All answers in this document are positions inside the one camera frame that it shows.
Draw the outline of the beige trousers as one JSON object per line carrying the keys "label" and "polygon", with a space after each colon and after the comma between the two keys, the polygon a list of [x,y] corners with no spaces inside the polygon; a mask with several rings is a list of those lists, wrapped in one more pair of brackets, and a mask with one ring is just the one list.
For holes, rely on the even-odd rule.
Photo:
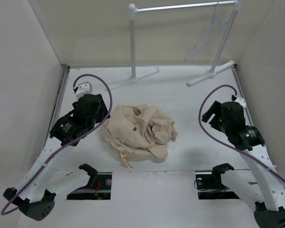
{"label": "beige trousers", "polygon": [[119,105],[101,126],[104,141],[119,153],[122,164],[168,156],[168,143],[178,136],[175,121],[157,106]]}

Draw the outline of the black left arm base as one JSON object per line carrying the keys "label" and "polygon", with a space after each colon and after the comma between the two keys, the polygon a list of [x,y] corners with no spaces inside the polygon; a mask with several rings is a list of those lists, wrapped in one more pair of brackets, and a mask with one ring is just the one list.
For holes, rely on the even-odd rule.
{"label": "black left arm base", "polygon": [[112,188],[111,172],[99,172],[88,183],[67,195],[67,200],[110,200]]}

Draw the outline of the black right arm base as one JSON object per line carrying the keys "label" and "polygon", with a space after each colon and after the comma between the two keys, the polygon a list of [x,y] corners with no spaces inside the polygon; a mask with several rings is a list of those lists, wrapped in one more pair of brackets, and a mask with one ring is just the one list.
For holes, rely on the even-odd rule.
{"label": "black right arm base", "polygon": [[216,178],[210,171],[195,173],[194,187],[198,191],[199,200],[238,200],[239,197]]}

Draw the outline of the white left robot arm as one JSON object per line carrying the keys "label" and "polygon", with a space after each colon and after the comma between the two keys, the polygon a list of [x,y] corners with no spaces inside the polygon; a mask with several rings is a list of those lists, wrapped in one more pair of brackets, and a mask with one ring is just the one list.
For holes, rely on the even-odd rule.
{"label": "white left robot arm", "polygon": [[3,197],[8,203],[2,215],[7,215],[7,208],[13,204],[26,217],[41,221],[53,210],[57,199],[67,199],[79,188],[90,190],[96,186],[98,171],[86,163],[60,182],[50,182],[80,140],[100,127],[112,109],[105,105],[101,94],[81,95],[72,106],[50,130],[42,152],[25,178],[16,187],[4,191]]}

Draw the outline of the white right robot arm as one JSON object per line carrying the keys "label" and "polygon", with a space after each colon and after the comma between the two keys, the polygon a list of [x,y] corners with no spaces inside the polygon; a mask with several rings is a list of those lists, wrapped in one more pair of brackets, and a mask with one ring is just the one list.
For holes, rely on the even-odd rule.
{"label": "white right robot arm", "polygon": [[231,189],[253,212],[260,228],[285,228],[285,180],[276,172],[260,131],[246,125],[242,98],[220,103],[214,101],[208,111],[199,113],[199,123],[209,123],[229,141],[248,165],[257,188],[242,179],[228,163],[213,168],[211,183]]}

